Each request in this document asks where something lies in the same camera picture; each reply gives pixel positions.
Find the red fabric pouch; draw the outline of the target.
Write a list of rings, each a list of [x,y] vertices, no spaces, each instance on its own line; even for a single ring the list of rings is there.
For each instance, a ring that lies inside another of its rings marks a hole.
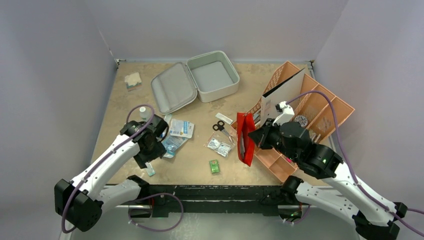
[[[256,130],[253,114],[238,112],[236,115],[236,136],[237,136],[237,155],[238,159],[247,166],[252,165],[255,143],[248,136],[249,133]]]

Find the teal dotted gauze packet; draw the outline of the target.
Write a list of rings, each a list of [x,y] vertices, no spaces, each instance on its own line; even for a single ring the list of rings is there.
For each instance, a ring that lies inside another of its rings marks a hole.
[[[167,123],[168,127],[171,126],[172,117],[173,117],[172,114],[166,114],[163,118],[165,120],[165,122]]]

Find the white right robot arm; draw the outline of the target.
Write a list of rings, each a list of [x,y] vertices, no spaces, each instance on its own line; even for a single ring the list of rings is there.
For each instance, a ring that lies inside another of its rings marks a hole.
[[[307,175],[322,180],[341,196],[316,190],[296,176],[283,183],[280,196],[288,204],[296,200],[319,207],[353,224],[366,240],[395,240],[400,233],[396,224],[405,217],[407,206],[387,200],[351,170],[347,159],[330,147],[311,140],[309,131],[298,122],[278,125],[273,119],[250,138],[263,150],[274,149],[291,159]]]

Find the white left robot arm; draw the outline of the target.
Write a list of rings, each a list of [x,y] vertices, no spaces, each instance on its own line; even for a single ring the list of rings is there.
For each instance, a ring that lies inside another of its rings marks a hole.
[[[107,187],[108,181],[129,160],[141,169],[166,153],[162,132],[168,123],[152,114],[146,121],[128,120],[112,144],[88,168],[54,186],[54,207],[61,216],[61,231],[90,230],[107,211],[127,202],[150,203],[152,216],[169,213],[272,214],[275,207],[260,203],[267,186],[150,184],[137,175]]]

